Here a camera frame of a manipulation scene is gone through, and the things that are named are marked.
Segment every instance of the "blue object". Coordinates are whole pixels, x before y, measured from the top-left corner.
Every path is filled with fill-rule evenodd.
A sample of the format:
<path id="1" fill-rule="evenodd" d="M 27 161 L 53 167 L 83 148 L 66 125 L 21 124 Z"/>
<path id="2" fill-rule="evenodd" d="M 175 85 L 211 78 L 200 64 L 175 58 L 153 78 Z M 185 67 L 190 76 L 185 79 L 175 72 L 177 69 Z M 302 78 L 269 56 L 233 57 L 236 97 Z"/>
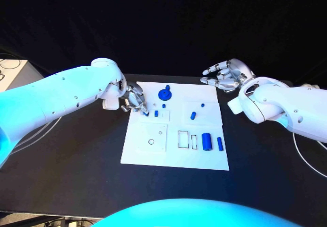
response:
<path id="1" fill-rule="evenodd" d="M 171 98 L 171 91 L 169 91 L 168 85 L 165 86 L 165 89 L 162 89 L 162 90 L 158 92 L 158 98 L 159 98 L 162 101 L 169 100 L 169 98 Z"/>
<path id="2" fill-rule="evenodd" d="M 220 150 L 220 151 L 223 151 L 223 143 L 221 143 L 221 138 L 220 138 L 220 137 L 217 137 L 217 138 L 215 138 L 215 140 L 217 140 L 218 150 Z"/>
<path id="3" fill-rule="evenodd" d="M 158 200 L 132 206 L 100 220 L 93 227 L 298 227 L 285 219 L 228 202 L 198 199 Z"/>
<path id="4" fill-rule="evenodd" d="M 208 133 L 201 134 L 201 146 L 202 146 L 202 150 L 211 150 L 213 149 L 211 136 L 210 136 Z"/>
<path id="5" fill-rule="evenodd" d="M 194 120 L 194 118 L 195 118 L 195 112 L 191 112 L 190 119 Z"/>

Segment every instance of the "black backdrop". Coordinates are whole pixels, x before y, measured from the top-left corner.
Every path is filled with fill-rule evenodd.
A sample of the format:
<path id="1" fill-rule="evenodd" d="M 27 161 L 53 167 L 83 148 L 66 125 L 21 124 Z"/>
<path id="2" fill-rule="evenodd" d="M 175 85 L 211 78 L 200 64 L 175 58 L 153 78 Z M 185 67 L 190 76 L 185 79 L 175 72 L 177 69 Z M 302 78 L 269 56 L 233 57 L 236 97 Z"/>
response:
<path id="1" fill-rule="evenodd" d="M 0 11 L 0 49 L 44 75 L 107 57 L 123 73 L 200 77 L 238 58 L 257 76 L 327 87 L 325 12 L 312 1 L 1 1 Z"/>

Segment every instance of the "white cable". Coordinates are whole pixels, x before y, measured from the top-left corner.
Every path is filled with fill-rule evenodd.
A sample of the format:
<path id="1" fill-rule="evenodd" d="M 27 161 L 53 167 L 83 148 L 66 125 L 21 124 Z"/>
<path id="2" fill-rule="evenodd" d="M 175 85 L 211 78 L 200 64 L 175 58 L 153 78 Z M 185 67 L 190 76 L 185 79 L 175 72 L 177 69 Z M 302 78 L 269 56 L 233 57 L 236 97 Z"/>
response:
<path id="1" fill-rule="evenodd" d="M 319 173 L 319 172 L 313 169 L 313 167 L 308 164 L 306 160 L 303 159 L 303 157 L 302 157 L 302 155 L 300 155 L 300 153 L 299 153 L 299 150 L 298 150 L 298 145 L 296 145 L 296 140 L 295 140 L 295 135 L 293 135 L 293 133 L 292 133 L 292 140 L 293 140 L 293 145 L 295 145 L 298 154 L 299 154 L 299 156 L 300 156 L 303 162 L 306 163 L 306 165 L 309 166 L 309 168 L 311 168 L 321 176 L 323 176 L 323 177 L 327 178 L 327 176 L 325 176 L 322 173 Z"/>
<path id="2" fill-rule="evenodd" d="M 50 127 L 50 129 L 45 131 L 45 133 L 38 137 L 38 139 L 37 139 L 32 143 L 30 143 L 28 145 L 25 145 L 24 147 L 18 148 L 15 151 L 12 151 L 12 152 L 9 153 L 9 155 L 14 154 L 14 153 L 17 153 L 20 150 L 22 150 L 24 148 L 27 148 L 30 145 L 32 145 L 32 144 L 45 136 L 45 134 L 48 133 L 48 131 L 50 131 L 50 130 L 53 129 L 53 127 L 56 126 L 56 124 L 57 124 L 60 118 L 61 118 L 61 117 L 58 117 L 58 119 L 56 120 L 56 123 L 53 124 L 53 126 Z"/>
<path id="3" fill-rule="evenodd" d="M 32 136 L 30 136 L 25 140 L 22 140 L 22 141 L 15 145 L 15 147 L 20 146 L 21 144 L 24 144 L 27 141 L 30 141 L 30 140 L 38 135 L 38 133 L 44 130 L 44 128 L 47 127 L 47 125 L 48 125 L 50 123 L 51 123 L 51 122 L 48 122 L 48 123 L 41 127 L 41 129 L 35 132 L 35 134 L 34 134 Z"/>
<path id="4" fill-rule="evenodd" d="M 323 146 L 323 144 L 319 141 L 316 141 L 316 142 L 321 145 L 321 147 L 327 150 L 327 147 Z"/>

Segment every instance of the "blue cap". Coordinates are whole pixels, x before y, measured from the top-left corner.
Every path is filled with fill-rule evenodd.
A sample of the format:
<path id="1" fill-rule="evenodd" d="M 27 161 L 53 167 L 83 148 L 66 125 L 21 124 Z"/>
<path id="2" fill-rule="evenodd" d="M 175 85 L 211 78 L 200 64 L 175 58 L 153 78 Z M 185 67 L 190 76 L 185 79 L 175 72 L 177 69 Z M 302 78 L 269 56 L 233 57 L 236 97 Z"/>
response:
<path id="1" fill-rule="evenodd" d="M 169 91 L 168 85 L 165 86 L 165 89 L 162 89 L 162 90 L 158 92 L 158 98 L 159 98 L 162 101 L 169 100 L 169 98 L 171 98 L 171 91 Z"/>

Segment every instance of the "robotic hand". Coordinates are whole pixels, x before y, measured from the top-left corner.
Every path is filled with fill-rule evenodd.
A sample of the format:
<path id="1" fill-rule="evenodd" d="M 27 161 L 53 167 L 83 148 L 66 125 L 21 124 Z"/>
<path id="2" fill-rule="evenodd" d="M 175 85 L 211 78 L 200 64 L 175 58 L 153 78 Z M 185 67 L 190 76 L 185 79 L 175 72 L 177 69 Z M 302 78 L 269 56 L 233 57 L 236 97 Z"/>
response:
<path id="1" fill-rule="evenodd" d="M 123 98 L 123 110 L 148 113 L 141 87 L 125 81 L 115 62 L 106 58 L 0 92 L 0 167 L 24 135 L 99 98 L 106 110 L 116 110 L 117 98 Z"/>
<path id="2" fill-rule="evenodd" d="M 244 112 L 251 122 L 276 121 L 293 133 L 327 142 L 327 91 L 316 85 L 287 87 L 280 81 L 256 77 L 246 64 L 231 59 L 202 71 L 218 71 L 217 80 L 201 78 L 226 93 L 238 88 L 237 97 L 227 102 L 233 114 Z"/>

